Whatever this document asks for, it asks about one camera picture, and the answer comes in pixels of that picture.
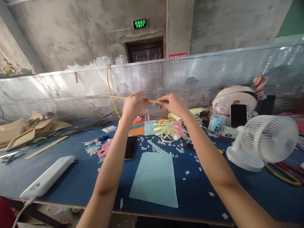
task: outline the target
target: fan grille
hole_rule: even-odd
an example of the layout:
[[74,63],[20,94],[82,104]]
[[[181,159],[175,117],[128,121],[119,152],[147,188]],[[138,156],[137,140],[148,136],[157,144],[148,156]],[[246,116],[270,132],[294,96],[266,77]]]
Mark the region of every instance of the fan grille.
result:
[[294,150],[298,127],[289,117],[261,115],[252,118],[244,127],[242,147],[266,162],[279,162]]

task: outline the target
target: desk fan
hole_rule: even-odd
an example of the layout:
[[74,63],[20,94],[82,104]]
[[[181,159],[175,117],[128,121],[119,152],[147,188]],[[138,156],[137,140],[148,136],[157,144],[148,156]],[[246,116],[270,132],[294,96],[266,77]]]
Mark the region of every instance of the desk fan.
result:
[[230,161],[252,172],[259,172],[264,161],[276,163],[287,158],[298,141],[296,122],[284,116],[256,116],[245,126],[237,128],[239,134],[226,150]]

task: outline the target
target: green exit sign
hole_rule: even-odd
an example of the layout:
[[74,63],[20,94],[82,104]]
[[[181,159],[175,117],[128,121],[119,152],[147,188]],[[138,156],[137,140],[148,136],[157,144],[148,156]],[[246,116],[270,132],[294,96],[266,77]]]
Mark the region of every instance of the green exit sign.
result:
[[140,19],[133,21],[133,28],[136,29],[144,29],[148,27],[148,19]]

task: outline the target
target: water bottle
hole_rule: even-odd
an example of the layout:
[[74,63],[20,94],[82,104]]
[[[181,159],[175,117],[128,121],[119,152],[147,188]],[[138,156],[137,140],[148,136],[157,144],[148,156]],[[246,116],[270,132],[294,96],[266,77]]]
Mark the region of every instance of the water bottle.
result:
[[207,133],[209,136],[218,138],[222,132],[222,126],[229,115],[228,97],[221,96],[221,100],[214,106],[212,116],[210,118]]

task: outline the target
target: bottle cap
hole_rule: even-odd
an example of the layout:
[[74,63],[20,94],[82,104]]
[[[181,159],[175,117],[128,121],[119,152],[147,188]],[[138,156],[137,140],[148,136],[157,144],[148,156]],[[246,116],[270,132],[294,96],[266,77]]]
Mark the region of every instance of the bottle cap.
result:
[[227,96],[221,96],[221,100],[228,100]]

